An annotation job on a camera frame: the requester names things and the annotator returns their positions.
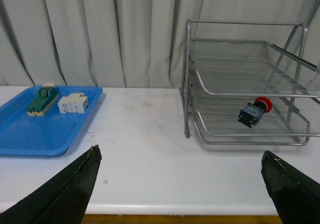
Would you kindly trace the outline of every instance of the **terminal block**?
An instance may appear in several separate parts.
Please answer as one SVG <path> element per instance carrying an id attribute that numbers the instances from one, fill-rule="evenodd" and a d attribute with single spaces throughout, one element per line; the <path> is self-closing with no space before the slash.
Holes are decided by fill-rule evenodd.
<path id="1" fill-rule="evenodd" d="M 54 84 L 48 83 L 37 91 L 36 98 L 26 107 L 29 116 L 43 116 L 58 100 L 59 93 Z"/>
<path id="2" fill-rule="evenodd" d="M 88 97 L 84 93 L 71 93 L 58 102 L 60 113 L 85 113 L 89 106 Z"/>

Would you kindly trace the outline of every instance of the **wooden floor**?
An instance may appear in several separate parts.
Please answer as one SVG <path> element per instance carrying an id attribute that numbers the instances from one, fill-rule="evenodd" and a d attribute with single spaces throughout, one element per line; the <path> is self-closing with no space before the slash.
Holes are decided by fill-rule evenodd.
<path id="1" fill-rule="evenodd" d="M 85 215 L 81 224 L 282 224 L 278 216 Z"/>

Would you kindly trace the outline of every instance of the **desk organizer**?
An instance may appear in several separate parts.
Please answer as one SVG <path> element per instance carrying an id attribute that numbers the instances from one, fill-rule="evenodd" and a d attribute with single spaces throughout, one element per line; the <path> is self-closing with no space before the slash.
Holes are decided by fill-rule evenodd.
<path id="1" fill-rule="evenodd" d="M 58 157 L 88 129 L 102 88 L 56 86 L 60 98 L 84 93 L 89 101 L 85 113 L 61 114 L 57 100 L 44 116 L 29 116 L 26 107 L 40 87 L 30 87 L 0 107 L 0 155 Z"/>
<path id="2" fill-rule="evenodd" d="M 191 38 L 192 23 L 291 26 L 284 48 L 264 40 Z M 302 29 L 299 57 L 287 51 Z M 295 145 L 320 136 L 320 87 L 309 88 L 301 76 L 320 73 L 302 59 L 307 28 L 303 23 L 187 20 L 180 94 L 184 132 L 192 116 L 208 144 Z M 240 110 L 267 97 L 272 110 L 249 128 L 238 121 Z"/>

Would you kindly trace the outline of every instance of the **white electrical component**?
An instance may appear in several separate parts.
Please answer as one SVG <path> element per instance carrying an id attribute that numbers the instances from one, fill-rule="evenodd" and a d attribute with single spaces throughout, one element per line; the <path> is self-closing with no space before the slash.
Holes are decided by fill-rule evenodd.
<path id="1" fill-rule="evenodd" d="M 71 93 L 58 102 L 60 113 L 85 113 L 88 106 L 88 97 L 84 93 Z"/>

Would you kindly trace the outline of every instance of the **mesh tray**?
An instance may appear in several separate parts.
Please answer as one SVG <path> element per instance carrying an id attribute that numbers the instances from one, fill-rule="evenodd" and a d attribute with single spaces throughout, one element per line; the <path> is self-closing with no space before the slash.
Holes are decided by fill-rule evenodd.
<path id="1" fill-rule="evenodd" d="M 319 97 L 297 78 L 297 62 L 264 41 L 191 41 L 191 59 L 202 88 L 211 95 Z M 298 64 L 299 73 L 318 75 L 310 63 Z"/>
<path id="2" fill-rule="evenodd" d="M 270 97 L 273 109 L 253 128 L 238 121 L 240 109 L 257 96 L 208 95 L 191 72 L 191 104 L 200 136 L 208 143 L 307 143 L 317 136 L 320 106 L 311 98 L 295 98 L 295 106 L 285 97 Z"/>

